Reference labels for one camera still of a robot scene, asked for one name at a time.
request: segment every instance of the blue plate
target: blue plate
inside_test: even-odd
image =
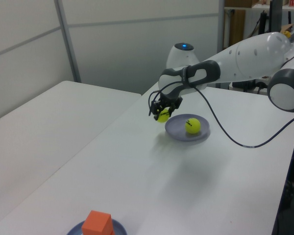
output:
[[[200,121],[200,131],[197,134],[189,134],[185,130],[185,123],[190,118]],[[195,114],[181,114],[171,117],[165,125],[166,132],[178,141],[206,140],[210,135],[209,122]]]
[[[82,233],[82,225],[85,221],[80,222],[74,228],[72,228],[67,235],[83,235]],[[113,230],[115,235],[127,235],[127,232],[123,225],[119,223],[117,220],[112,219]]]

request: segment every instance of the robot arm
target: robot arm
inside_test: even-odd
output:
[[[159,78],[160,99],[152,102],[150,110],[157,120],[166,107],[171,115],[182,101],[180,96],[194,92],[194,87],[203,90],[209,83],[248,81],[271,74],[270,101],[284,111],[294,112],[294,45],[283,34],[246,39],[201,63],[191,45],[176,44]]]

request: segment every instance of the white table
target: white table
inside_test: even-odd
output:
[[[0,220],[139,97],[65,81],[0,118]]]
[[[129,235],[270,235],[294,123],[263,147],[242,148],[193,93],[174,115],[203,116],[211,135],[200,144],[179,142],[148,117],[149,92],[2,220],[0,235],[65,235],[90,210],[112,214]],[[262,95],[215,88],[203,93],[243,144],[264,142],[294,117]]]

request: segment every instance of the tennis ball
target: tennis ball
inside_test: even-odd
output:
[[[200,122],[196,118],[190,118],[185,123],[185,130],[190,134],[197,134],[200,131]]]
[[[164,109],[160,112],[158,117],[158,122],[166,122],[170,117],[170,113],[167,109]]]

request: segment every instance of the orange block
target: orange block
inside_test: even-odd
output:
[[[114,235],[111,215],[91,211],[82,225],[83,235]]]

